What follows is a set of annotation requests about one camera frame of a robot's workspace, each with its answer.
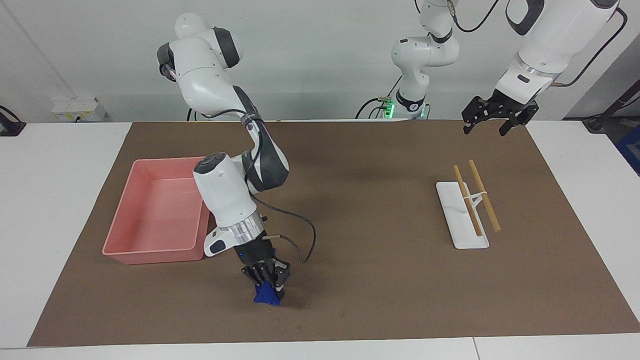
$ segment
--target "brown paper surface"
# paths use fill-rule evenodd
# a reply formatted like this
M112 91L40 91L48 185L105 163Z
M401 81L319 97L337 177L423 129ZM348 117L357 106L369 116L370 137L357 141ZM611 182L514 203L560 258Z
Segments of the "brown paper surface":
M127 266L100 253L136 159L231 156L237 123L135 123L29 346L375 340L640 332L640 325L525 128L501 122L269 123L287 182L259 197L309 217L316 252L292 264L280 307L254 304L233 250ZM456 250L435 190L473 159L500 220L490 247ZM307 250L300 220L259 206L269 234Z

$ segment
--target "power outlet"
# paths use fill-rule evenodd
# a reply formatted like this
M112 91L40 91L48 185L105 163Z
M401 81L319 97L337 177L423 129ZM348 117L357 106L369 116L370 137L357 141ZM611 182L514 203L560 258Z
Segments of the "power outlet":
M63 122L100 122L106 116L104 107L96 99L56 101L51 112Z

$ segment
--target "white wall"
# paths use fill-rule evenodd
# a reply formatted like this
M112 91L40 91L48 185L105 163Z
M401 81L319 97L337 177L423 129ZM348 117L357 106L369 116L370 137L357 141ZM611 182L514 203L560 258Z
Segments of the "white wall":
M98 97L115 121L184 118L187 106L177 86L158 73L156 50L174 39L173 22L185 11L203 15L243 41L245 56L232 70L232 78L268 119L353 117L365 100L386 95L397 79L399 70L390 59L394 41L424 34L409 0L4 3L72 91ZM491 3L461 0L458 17L465 26L476 24ZM456 31L460 59L429 71L431 118L459 119L473 96L491 94L521 42L504 19L505 5L502 0L480 31ZM630 15L627 30L580 82L542 94L537 119L563 118L640 32L640 2L627 0L623 7ZM614 18L603 29L561 80L581 69L619 21ZM0 102L27 121L50 121L49 101L56 95L56 84L39 73L42 67L28 58L20 41L5 39L12 37L7 28L0 23Z

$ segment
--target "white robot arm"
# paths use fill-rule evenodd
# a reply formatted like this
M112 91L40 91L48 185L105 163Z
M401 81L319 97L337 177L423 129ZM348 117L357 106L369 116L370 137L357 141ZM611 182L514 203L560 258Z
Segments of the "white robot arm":
M175 34L178 40L158 49L160 73L178 82L185 102L204 117L239 117L254 142L253 149L233 158L224 152L210 155L193 170L218 226L205 239L205 254L235 248L245 264L242 273L256 286L254 301L277 305L284 296L289 264L275 257L271 241L265 239L266 218L250 193L282 185L289 164L247 94L230 84L225 70L238 64L243 50L229 31L209 28L199 15L185 13L175 22Z
M391 59L402 72L396 92L399 105L396 111L413 119L420 117L429 87L426 68L453 64L460 53L458 41L453 37L447 0L425 0L420 23L427 35L400 39L391 53Z
M618 9L619 0L509 0L507 20L524 36L488 100L476 96L462 112L465 134L478 123L507 118L502 136L526 125L538 111L535 97L546 90Z

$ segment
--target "pink tray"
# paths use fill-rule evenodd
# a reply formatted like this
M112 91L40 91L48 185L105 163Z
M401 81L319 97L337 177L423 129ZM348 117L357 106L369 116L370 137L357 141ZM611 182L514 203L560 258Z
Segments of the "pink tray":
M128 265L202 259L209 210L193 180L200 160L136 160L102 253Z

